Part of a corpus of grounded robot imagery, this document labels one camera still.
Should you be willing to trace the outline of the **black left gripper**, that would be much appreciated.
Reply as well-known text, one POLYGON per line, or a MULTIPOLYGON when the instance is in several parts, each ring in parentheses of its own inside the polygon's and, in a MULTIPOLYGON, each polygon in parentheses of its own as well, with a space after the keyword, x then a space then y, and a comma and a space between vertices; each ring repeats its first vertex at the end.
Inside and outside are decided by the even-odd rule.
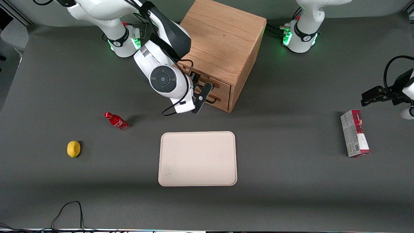
POLYGON ((389 88, 391 93, 389 93, 387 89, 382 86, 371 88, 361 94, 361 106, 367 106, 373 102, 376 102, 378 98, 381 100, 392 100, 393 105, 399 105, 402 103, 413 105, 413 99, 403 93, 403 89, 408 84, 413 84, 411 79, 413 79, 413 69, 404 72, 396 78, 393 85, 389 88))

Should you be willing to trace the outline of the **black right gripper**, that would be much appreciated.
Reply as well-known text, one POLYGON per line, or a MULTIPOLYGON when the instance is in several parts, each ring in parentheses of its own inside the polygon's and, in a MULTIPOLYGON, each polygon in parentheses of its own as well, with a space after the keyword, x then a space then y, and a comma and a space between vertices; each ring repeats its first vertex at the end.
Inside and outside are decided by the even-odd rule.
POLYGON ((198 75, 196 72, 190 72, 188 76, 192 81, 192 86, 196 87, 198 82, 201 80, 201 75, 198 75))

